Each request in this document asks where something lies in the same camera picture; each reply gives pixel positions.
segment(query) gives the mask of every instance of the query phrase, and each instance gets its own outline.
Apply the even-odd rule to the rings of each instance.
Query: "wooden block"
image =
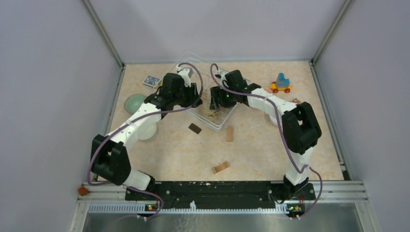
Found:
[[[227,142],[233,142],[234,141],[234,128],[232,126],[228,126],[228,130],[227,130],[227,134],[226,134],[226,141]]]
[[[216,166],[216,167],[213,167],[213,168],[212,168],[212,171],[214,172],[214,174],[216,174],[216,173],[218,173],[218,172],[220,172],[220,171],[222,171],[222,170],[225,170],[225,169],[227,169],[227,168],[229,168],[229,167],[230,167],[230,165],[229,165],[228,161],[225,161],[225,162],[223,162],[222,164],[220,164],[220,165],[218,165],[218,166]]]
[[[195,132],[196,134],[199,134],[199,132],[202,131],[201,128],[199,128],[197,125],[191,123],[191,125],[188,127],[191,131]]]

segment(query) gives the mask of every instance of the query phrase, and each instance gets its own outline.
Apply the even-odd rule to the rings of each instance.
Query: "beige tabletop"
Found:
[[[136,93],[148,96],[153,89],[142,85],[147,75],[162,78],[174,64],[127,65],[120,89],[111,130],[120,126],[131,114],[125,111],[125,100]],[[268,88],[278,73],[284,73],[293,86],[290,93],[277,96],[288,101],[298,98],[312,105],[322,137],[312,153],[310,165],[324,180],[342,180],[342,172],[322,105],[307,61],[230,62],[219,63],[226,70],[239,69],[242,75]],[[194,123],[199,134],[188,126]],[[224,128],[216,132],[186,112],[168,114],[157,123],[158,133],[148,141],[138,141],[129,158],[131,166],[152,175],[159,181],[215,180],[282,180],[289,159],[278,128],[266,114],[240,104]],[[226,142],[226,127],[233,126],[234,141]],[[225,161],[230,167],[217,174],[212,167]],[[310,173],[311,180],[317,176]]]

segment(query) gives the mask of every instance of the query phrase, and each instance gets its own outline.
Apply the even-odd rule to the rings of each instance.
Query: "blue toy block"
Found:
[[[285,78],[285,74],[279,73],[278,78],[276,79],[276,88],[287,88],[291,82],[289,79]]]

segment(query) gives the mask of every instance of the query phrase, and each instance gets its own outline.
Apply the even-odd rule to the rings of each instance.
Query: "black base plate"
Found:
[[[283,188],[283,183],[271,181],[162,181],[150,185],[147,191],[158,194],[164,200],[164,209],[190,208],[192,201],[198,209],[256,209],[275,208],[269,190],[276,196],[275,192]],[[297,193],[282,198],[299,200],[303,195],[305,200],[314,200],[315,193],[311,190],[313,185],[308,183]],[[125,200],[155,201],[156,198],[127,189]]]

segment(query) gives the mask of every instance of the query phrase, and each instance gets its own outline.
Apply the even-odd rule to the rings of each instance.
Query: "small card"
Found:
[[[142,82],[143,85],[149,86],[149,87],[155,87],[157,84],[161,81],[161,79],[148,75],[146,76],[145,80]]]

